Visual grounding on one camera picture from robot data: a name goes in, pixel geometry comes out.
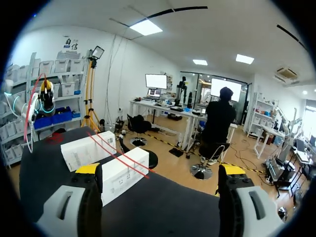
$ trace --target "person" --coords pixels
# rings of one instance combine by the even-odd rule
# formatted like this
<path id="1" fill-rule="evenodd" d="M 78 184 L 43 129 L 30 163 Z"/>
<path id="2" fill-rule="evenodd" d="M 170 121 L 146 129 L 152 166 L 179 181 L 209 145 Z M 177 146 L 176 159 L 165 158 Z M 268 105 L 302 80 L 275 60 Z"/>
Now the person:
<path id="1" fill-rule="evenodd" d="M 228 129 L 236 117 L 235 109 L 229 104 L 233 92 L 228 87 L 220 90 L 220 101 L 212 101 L 206 107 L 207 122 L 202 132 L 201 145 L 206 147 L 212 143 L 226 143 Z M 216 163 L 219 156 L 208 161 L 209 165 Z"/>

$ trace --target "ceiling light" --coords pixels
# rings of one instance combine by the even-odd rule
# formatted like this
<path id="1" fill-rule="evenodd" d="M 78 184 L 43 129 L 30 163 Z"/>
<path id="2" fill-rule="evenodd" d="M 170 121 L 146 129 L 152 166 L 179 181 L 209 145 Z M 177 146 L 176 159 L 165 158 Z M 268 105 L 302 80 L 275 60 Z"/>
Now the ceiling light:
<path id="1" fill-rule="evenodd" d="M 237 54 L 237 57 L 236 57 L 237 62 L 246 63 L 246 64 L 252 64 L 253 60 L 254 58 L 247 57 L 241 54 Z"/>
<path id="2" fill-rule="evenodd" d="M 162 32 L 162 29 L 160 29 L 150 20 L 141 21 L 139 23 L 136 23 L 135 25 L 132 25 L 130 28 L 141 33 L 144 36 Z"/>
<path id="3" fill-rule="evenodd" d="M 197 65 L 207 66 L 207 62 L 205 60 L 193 59 L 193 62 Z"/>

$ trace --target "computer monitor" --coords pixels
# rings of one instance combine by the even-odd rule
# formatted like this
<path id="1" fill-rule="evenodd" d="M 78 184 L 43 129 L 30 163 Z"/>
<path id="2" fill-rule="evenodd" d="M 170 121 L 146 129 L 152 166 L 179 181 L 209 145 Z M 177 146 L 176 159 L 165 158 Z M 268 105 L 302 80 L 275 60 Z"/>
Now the computer monitor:
<path id="1" fill-rule="evenodd" d="M 161 95 L 161 90 L 160 89 L 149 89 L 147 95 L 158 98 Z"/>
<path id="2" fill-rule="evenodd" d="M 146 87 L 167 89 L 167 75 L 145 74 Z"/>
<path id="3" fill-rule="evenodd" d="M 305 152 L 304 141 L 301 139 L 296 139 L 296 148 L 300 152 Z"/>

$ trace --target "white desk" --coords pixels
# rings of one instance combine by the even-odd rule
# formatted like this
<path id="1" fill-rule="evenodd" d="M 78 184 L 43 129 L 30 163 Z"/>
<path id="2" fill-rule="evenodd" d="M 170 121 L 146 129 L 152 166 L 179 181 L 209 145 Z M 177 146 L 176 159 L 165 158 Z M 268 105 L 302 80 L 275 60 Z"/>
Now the white desk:
<path id="1" fill-rule="evenodd" d="M 139 113 L 140 107 L 145 107 L 145 108 L 148 108 L 148 109 L 154 109 L 156 111 L 164 111 L 164 112 L 168 112 L 168 113 L 173 113 L 173 114 L 178 115 L 178 116 L 187 117 L 188 118 L 187 119 L 187 126 L 186 126 L 186 130 L 185 130 L 184 136 L 182 136 L 181 132 L 177 132 L 177 131 L 171 130 L 169 128 L 166 128 L 166 127 L 162 127 L 162 126 L 159 126 L 159 125 L 156 125 L 156 124 L 152 124 L 153 127 L 157 127 L 157 128 L 162 129 L 162 130 L 165 130 L 167 132 L 178 134 L 178 143 L 181 144 L 181 149 L 184 150 L 187 147 L 187 145 L 188 145 L 188 142 L 187 142 L 188 141 L 188 135 L 189 135 L 189 132 L 190 132 L 190 128 L 191 128 L 191 125 L 192 125 L 192 120 L 193 120 L 193 116 L 194 115 L 191 112 L 178 112 L 178 111 L 171 110 L 168 107 L 156 106 L 154 104 L 155 103 L 153 103 L 153 102 L 130 101 L 129 115 L 131 115 L 132 117 L 136 116 L 136 115 L 140 114 Z"/>
<path id="2" fill-rule="evenodd" d="M 258 152 L 257 147 L 259 146 L 260 138 L 261 138 L 261 136 L 262 136 L 263 130 L 265 130 L 267 136 L 266 136 L 265 141 L 263 142 L 263 145 L 262 145 L 262 147 L 261 147 L 260 152 Z M 283 138 L 283 139 L 285 138 L 285 135 L 284 135 L 283 133 L 280 133 L 279 131 L 276 131 L 276 130 L 274 130 L 273 128 L 270 128 L 270 127 L 267 127 L 267 126 L 262 125 L 262 126 L 261 126 L 260 134 L 259 134 L 259 136 L 258 136 L 258 138 L 257 138 L 257 141 L 256 141 L 256 144 L 255 144 L 255 146 L 253 147 L 253 150 L 255 151 L 255 153 L 256 153 L 258 159 L 259 159 L 260 156 L 262 155 L 262 152 L 263 152 L 263 150 L 264 150 L 264 148 L 265 148 L 265 146 L 266 146 L 266 144 L 267 144 L 267 141 L 268 141 L 268 138 L 269 138 L 270 135 L 278 136 L 278 137 L 281 137 L 281 138 Z"/>
<path id="3" fill-rule="evenodd" d="M 167 107 L 156 106 L 154 104 L 155 103 L 152 103 L 152 102 L 130 101 L 129 115 L 136 116 L 136 115 L 140 114 L 139 108 L 145 107 L 145 108 L 149 108 L 149 109 L 155 109 L 157 111 L 164 111 L 164 112 L 173 113 L 175 115 L 187 117 L 188 118 L 187 119 L 187 126 L 186 126 L 184 136 L 182 136 L 182 134 L 180 132 L 173 131 L 171 129 L 168 129 L 168 128 L 165 128 L 162 126 L 158 126 L 156 124 L 153 124 L 153 126 L 157 127 L 157 128 L 161 128 L 161 129 L 168 131 L 168 132 L 171 132 L 171 133 L 178 134 L 178 142 L 181 143 L 181 149 L 184 150 L 186 148 L 186 152 L 189 152 L 191 146 L 194 143 L 194 139 L 192 139 L 192 135 L 195 131 L 196 123 L 199 122 L 200 120 L 207 121 L 207 117 L 206 116 L 200 117 L 200 116 L 192 114 L 191 112 L 178 112 L 178 111 L 171 110 Z M 228 133 L 228 142 L 229 143 L 232 141 L 235 128 L 237 128 L 237 125 L 231 123 L 229 133 Z M 224 152 L 222 159 L 225 157 L 226 152 L 227 152 L 227 150 Z"/>

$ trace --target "shelf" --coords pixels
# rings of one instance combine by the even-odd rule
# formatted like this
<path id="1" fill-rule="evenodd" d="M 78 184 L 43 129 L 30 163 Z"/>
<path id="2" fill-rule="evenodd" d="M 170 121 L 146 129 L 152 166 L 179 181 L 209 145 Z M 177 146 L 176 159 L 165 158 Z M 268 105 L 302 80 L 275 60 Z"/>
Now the shelf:
<path id="1" fill-rule="evenodd" d="M 274 107 L 274 105 L 272 105 L 272 104 L 269 104 L 269 103 L 267 103 L 267 102 L 264 102 L 264 101 L 261 101 L 261 100 L 258 100 L 258 102 L 260 102 L 260 103 L 262 103 L 262 104 L 265 104 L 265 105 L 269 105 L 269 106 L 271 106 L 271 107 Z"/>
<path id="2" fill-rule="evenodd" d="M 12 111 L 8 111 L 8 112 L 4 113 L 3 115 L 0 115 L 0 119 L 6 117 L 8 115 L 11 115 L 11 114 L 12 114 Z"/>
<path id="3" fill-rule="evenodd" d="M 71 95 L 71 96 L 62 96 L 62 97 L 56 98 L 55 101 L 77 99 L 77 98 L 81 98 L 81 96 L 82 96 L 81 94 L 80 95 Z"/>
<path id="4" fill-rule="evenodd" d="M 266 117 L 266 118 L 268 118 L 268 119 L 272 119 L 272 117 L 270 117 L 270 116 L 267 116 L 267 115 L 263 115 L 263 114 L 261 114 L 261 113 L 258 113 L 258 112 L 255 112 L 255 114 L 257 114 L 257 115 L 261 115 L 261 116 L 263 116 L 263 117 Z"/>
<path id="5" fill-rule="evenodd" d="M 15 134 L 15 135 L 13 135 L 13 136 L 11 136 L 11 137 L 8 137 L 7 139 L 4 139 L 3 141 L 1 141 L 1 145 L 5 144 L 5 143 L 7 143 L 7 142 L 10 142 L 10 141 L 12 141 L 12 140 L 14 140 L 14 139 L 17 139 L 17 138 L 19 138 L 19 137 L 23 137 L 23 135 L 24 135 L 24 132 L 21 132 L 21 133 L 17 133 L 17 134 Z"/>
<path id="6" fill-rule="evenodd" d="M 52 125 L 49 125 L 49 126 L 46 126 L 46 127 L 41 127 L 41 128 L 35 129 L 35 132 L 38 132 L 38 131 L 41 131 L 41 130 L 45 130 L 45 129 L 48 129 L 48 128 L 51 128 L 51 127 L 54 127 L 54 126 L 62 125 L 62 124 L 65 124 L 65 123 L 75 122 L 75 121 L 80 121 L 80 120 L 81 120 L 81 117 L 73 118 L 72 120 L 69 120 L 69 121 L 55 123 L 55 124 L 52 124 Z"/>
<path id="7" fill-rule="evenodd" d="M 26 83 L 26 80 L 17 81 L 17 82 L 15 82 L 15 83 L 13 83 L 13 87 L 18 86 L 18 85 L 21 85 L 21 84 L 23 84 L 23 83 Z"/>
<path id="8" fill-rule="evenodd" d="M 69 76 L 69 75 L 83 75 L 83 72 L 65 72 L 65 73 L 51 73 L 46 75 L 46 78 L 54 78 L 54 77 L 60 77 L 60 76 Z M 32 77 L 31 80 L 36 80 L 39 76 L 37 77 Z"/>
<path id="9" fill-rule="evenodd" d="M 22 157 L 18 157 L 18 158 L 12 159 L 10 161 L 7 161 L 6 165 L 12 165 L 14 163 L 17 163 L 17 162 L 21 161 L 21 159 L 22 159 Z"/>

